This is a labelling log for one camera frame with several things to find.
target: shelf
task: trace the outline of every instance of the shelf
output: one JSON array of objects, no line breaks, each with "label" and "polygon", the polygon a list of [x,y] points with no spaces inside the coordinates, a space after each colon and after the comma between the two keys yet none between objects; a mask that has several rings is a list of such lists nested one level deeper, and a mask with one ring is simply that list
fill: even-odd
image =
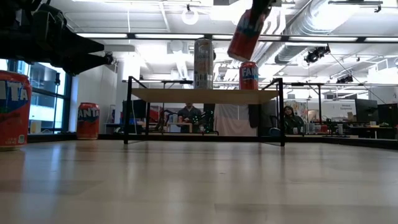
[{"label": "shelf", "polygon": [[275,98],[275,90],[187,90],[133,88],[131,94],[149,103],[262,104]]}]

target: spotlight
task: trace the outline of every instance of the spotlight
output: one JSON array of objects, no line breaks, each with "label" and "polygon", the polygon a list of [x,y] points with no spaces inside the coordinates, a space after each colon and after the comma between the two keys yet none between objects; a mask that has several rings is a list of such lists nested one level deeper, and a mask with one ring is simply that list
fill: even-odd
[{"label": "spotlight", "polygon": [[353,76],[352,76],[352,75],[346,75],[346,76],[343,76],[343,77],[337,79],[337,82],[336,82],[336,83],[338,83],[338,84],[345,84],[345,83],[351,83],[351,82],[353,82],[353,81],[354,81],[354,79],[353,79]]},{"label": "spotlight", "polygon": [[315,63],[330,53],[329,45],[326,47],[316,47],[315,50],[308,51],[308,55],[304,58],[307,63]]}]

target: woman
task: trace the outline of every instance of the woman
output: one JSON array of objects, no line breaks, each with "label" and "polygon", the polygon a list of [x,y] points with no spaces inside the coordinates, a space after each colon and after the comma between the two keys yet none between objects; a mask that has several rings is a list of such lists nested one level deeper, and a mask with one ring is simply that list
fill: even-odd
[{"label": "woman", "polygon": [[297,133],[300,133],[301,127],[304,125],[303,119],[294,115],[294,110],[291,106],[285,106],[285,132],[286,134],[293,134],[293,129],[297,128]]}]

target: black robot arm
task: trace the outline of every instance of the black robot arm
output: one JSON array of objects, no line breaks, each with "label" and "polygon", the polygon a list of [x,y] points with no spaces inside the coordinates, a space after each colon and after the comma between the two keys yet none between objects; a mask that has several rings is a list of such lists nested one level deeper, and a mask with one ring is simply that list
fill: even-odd
[{"label": "black robot arm", "polygon": [[[110,54],[89,54],[103,51],[103,44],[76,35],[67,28],[60,10],[48,4],[39,6],[40,2],[0,0],[0,58],[47,62],[70,75],[112,63]],[[24,13],[17,22],[19,10]]]},{"label": "black robot arm", "polygon": [[275,3],[275,0],[253,0],[251,5],[249,23],[255,26],[261,14],[265,14],[267,18],[271,11],[272,3]]}]

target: window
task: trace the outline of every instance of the window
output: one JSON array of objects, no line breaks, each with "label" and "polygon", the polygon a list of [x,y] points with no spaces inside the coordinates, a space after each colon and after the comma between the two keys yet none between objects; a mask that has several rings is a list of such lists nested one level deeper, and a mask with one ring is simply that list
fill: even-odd
[{"label": "window", "polygon": [[55,129],[62,128],[64,99],[32,93],[29,120],[41,121],[42,129],[52,129],[55,117]]},{"label": "window", "polygon": [[8,60],[0,59],[0,70],[8,70]]},{"label": "window", "polygon": [[[32,121],[40,121],[41,130],[46,133],[58,133],[68,130],[70,85],[72,78],[62,68],[49,63],[33,63],[11,60],[12,72],[27,75],[32,85],[32,98],[29,113],[29,127]],[[55,84],[59,73],[60,84]]]}]

